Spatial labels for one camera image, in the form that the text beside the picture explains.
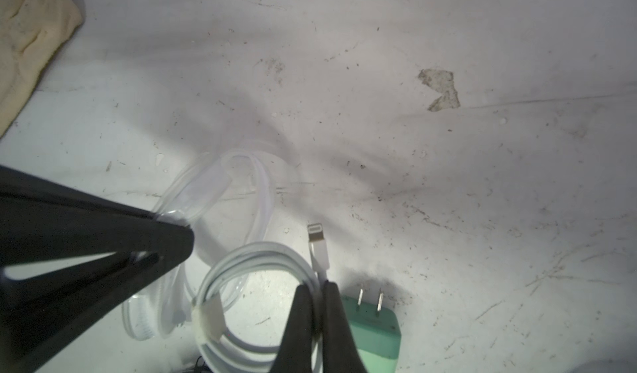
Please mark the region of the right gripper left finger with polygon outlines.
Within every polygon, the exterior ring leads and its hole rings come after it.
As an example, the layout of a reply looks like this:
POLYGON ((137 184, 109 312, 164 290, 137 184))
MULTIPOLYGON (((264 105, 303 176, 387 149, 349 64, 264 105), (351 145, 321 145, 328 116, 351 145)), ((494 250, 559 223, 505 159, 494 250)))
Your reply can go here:
POLYGON ((270 373, 310 373, 312 371, 314 305, 307 285, 295 290, 279 351, 270 373))

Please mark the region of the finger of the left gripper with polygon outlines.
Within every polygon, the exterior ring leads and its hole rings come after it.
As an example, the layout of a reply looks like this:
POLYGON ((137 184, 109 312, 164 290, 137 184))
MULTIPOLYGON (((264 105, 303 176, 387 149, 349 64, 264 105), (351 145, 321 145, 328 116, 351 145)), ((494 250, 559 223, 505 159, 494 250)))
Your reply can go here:
POLYGON ((192 253, 194 234, 9 167, 1 170, 1 266, 82 258, 1 278, 1 369, 33 372, 192 253))

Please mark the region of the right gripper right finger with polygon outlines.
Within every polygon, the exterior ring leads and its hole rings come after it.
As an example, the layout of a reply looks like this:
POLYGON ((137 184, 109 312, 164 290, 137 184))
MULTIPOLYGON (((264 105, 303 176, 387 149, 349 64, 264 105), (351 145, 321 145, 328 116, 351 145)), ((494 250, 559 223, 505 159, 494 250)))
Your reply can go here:
POLYGON ((323 337, 323 371, 325 373, 367 373, 348 324, 340 291, 336 283, 322 286, 320 311, 323 337))

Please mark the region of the green charger plug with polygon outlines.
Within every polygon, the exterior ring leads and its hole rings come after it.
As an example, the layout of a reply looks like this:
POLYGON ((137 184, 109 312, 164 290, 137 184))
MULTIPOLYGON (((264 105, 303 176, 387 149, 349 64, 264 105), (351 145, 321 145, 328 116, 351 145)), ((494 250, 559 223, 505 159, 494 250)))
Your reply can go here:
POLYGON ((384 293, 378 293, 375 303, 363 300, 360 288, 356 298, 343 295, 341 301, 353 341, 367 372, 396 372, 401 349, 401 330, 396 313, 384 308, 384 293))

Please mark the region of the clear round case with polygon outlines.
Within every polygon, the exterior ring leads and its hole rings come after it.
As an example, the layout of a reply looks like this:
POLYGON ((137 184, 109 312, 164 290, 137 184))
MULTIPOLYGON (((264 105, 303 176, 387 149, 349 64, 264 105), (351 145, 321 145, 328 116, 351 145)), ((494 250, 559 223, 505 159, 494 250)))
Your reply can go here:
POLYGON ((204 153, 159 198, 154 218, 187 225, 194 247, 185 262, 123 303, 124 330, 131 338, 166 338, 190 323, 207 270, 233 250, 265 240, 277 190, 267 166, 273 158, 247 147, 204 153))

